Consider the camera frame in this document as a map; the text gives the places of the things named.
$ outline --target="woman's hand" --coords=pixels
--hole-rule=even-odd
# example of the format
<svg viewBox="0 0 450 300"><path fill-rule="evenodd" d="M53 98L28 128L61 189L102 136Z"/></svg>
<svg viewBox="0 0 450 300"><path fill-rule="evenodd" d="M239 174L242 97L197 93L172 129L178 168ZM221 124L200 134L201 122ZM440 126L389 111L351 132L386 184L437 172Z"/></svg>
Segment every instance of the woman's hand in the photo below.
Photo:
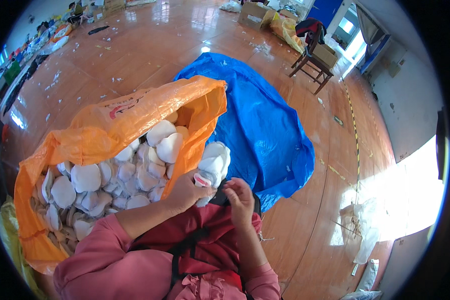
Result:
<svg viewBox="0 0 450 300"><path fill-rule="evenodd" d="M250 186L240 178L232 177L223 185L223 192L232 206L232 223L238 230L247 230L252 226L255 207Z"/></svg>
<svg viewBox="0 0 450 300"><path fill-rule="evenodd" d="M168 208L174 214L183 213L192 207L200 198L213 195L217 192L216 188L195 186L193 174L197 172L198 169L194 169L178 177L170 194L162 200L166 202Z"/></svg>

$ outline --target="cardboard box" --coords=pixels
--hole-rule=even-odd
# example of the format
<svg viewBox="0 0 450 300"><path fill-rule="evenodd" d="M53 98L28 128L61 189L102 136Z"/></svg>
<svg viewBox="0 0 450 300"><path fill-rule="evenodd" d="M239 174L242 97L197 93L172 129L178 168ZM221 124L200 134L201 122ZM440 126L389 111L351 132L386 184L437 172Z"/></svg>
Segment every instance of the cardboard box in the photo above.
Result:
<svg viewBox="0 0 450 300"><path fill-rule="evenodd" d="M260 2L245 2L238 17L240 24L259 31L270 24L277 11Z"/></svg>
<svg viewBox="0 0 450 300"><path fill-rule="evenodd" d="M338 61L338 57L332 54L332 52L324 47L324 45L320 44L317 44L315 49L313 49L312 57L323 63L329 70L331 70Z"/></svg>
<svg viewBox="0 0 450 300"><path fill-rule="evenodd" d="M105 0L104 7L107 14L111 14L125 9L125 2L123 0Z"/></svg>
<svg viewBox="0 0 450 300"><path fill-rule="evenodd" d="M93 19L95 22L105 19L108 15L125 9L123 0L105 0L103 6L98 6L93 11Z"/></svg>
<svg viewBox="0 0 450 300"><path fill-rule="evenodd" d="M107 12L105 11L105 9L103 7L99 7L93 11L93 20L95 22L105 19L106 16L107 16Z"/></svg>
<svg viewBox="0 0 450 300"><path fill-rule="evenodd" d="M292 12L290 12L289 10L282 9L278 13L280 13L281 15L284 15L287 18L295 20L297 23L299 22L299 17L297 17L296 15L292 14Z"/></svg>

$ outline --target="white plastic bag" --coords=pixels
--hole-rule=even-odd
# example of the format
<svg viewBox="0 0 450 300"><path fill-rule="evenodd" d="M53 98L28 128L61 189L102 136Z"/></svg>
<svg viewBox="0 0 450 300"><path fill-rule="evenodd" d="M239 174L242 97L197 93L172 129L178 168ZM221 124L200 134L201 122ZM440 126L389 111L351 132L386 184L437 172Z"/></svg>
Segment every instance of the white plastic bag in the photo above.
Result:
<svg viewBox="0 0 450 300"><path fill-rule="evenodd" d="M236 3L235 1L230 1L228 3L222 4L219 9L240 14L240 12L242 11L242 5L240 3Z"/></svg>
<svg viewBox="0 0 450 300"><path fill-rule="evenodd" d="M383 204L377 198L368 199L363 204L354 206L353 213L358 218L359 230L362 235L360 250L353 260L354 263L365 264L375 247L375 243L379 241L384 210Z"/></svg>
<svg viewBox="0 0 450 300"><path fill-rule="evenodd" d="M370 259L366 264L360 283L356 287L355 292L370 291L375 283L378 273L379 260Z"/></svg>
<svg viewBox="0 0 450 300"><path fill-rule="evenodd" d="M69 36L66 35L63 38L59 39L56 43L50 43L46 47L42 49L40 55L50 55L58 49L62 48L69 41Z"/></svg>
<svg viewBox="0 0 450 300"><path fill-rule="evenodd" d="M346 294L345 296L341 297L340 300L373 300L379 297L381 294L381 291L359 291Z"/></svg>
<svg viewBox="0 0 450 300"><path fill-rule="evenodd" d="M148 3L154 3L157 0L135 0L135 1L131 1L131 2L127 2L126 6L127 7L131 7L131 6L135 6L135 5L143 5L143 4L148 4Z"/></svg>

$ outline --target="tiled floor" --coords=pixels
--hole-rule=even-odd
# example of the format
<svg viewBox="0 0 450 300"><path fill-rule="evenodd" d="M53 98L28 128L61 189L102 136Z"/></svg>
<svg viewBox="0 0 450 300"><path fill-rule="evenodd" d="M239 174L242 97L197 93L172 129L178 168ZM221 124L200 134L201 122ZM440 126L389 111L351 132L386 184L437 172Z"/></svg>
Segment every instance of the tiled floor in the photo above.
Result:
<svg viewBox="0 0 450 300"><path fill-rule="evenodd" d="M356 276L351 275L361 237L352 233L344 215L346 210L342 209L365 197L362 194L371 184L380 185L380 174L395 164L384 120L370 87L356 70L341 80L340 75L349 66L346 60L338 61L333 69L337 76L318 93L321 104L313 95L317 85L305 74L288 77L298 53L271 32L258 33L243 27L236 22L238 14L218 9L222 3L158 0L74 30L68 43L50 55L25 82L18 100L3 118L10 125L10 136L2 151L10 165L7 173L13 180L16 170L12 166L17 167L30 156L50 130L68 127L80 109L102 101L102 95L106 95L103 100L108 100L135 89L168 83L203 51L244 61L298 112L315 147L315 171L310 181L264 213L263 235L274 239L262 244L279 275L283 297L339 299L355 290L364 270L362 265ZM105 25L110 28L87 35L93 28ZM269 46L270 53L251 42ZM57 84L50 86L59 71ZM347 91L358 132L358 179ZM343 126L334 120L335 116ZM380 259L378 278L384 272L391 247L391 241L380 242L372 253L371 258Z"/></svg>

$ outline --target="yellow black tape line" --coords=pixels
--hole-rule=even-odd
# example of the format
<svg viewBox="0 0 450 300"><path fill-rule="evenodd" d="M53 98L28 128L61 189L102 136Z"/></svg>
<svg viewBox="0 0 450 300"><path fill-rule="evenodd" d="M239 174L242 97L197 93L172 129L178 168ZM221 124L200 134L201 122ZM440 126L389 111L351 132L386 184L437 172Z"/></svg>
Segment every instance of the yellow black tape line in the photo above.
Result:
<svg viewBox="0 0 450 300"><path fill-rule="evenodd" d="M360 179L360 150L359 150L359 135L357 134L357 124L355 123L355 114L353 113L352 101L350 100L350 94L348 93L347 85L342 77L343 86L345 87L346 96L348 98L348 103L350 104L350 110L352 111L352 121L353 130L355 131L355 142L356 142L356 184L358 187Z"/></svg>

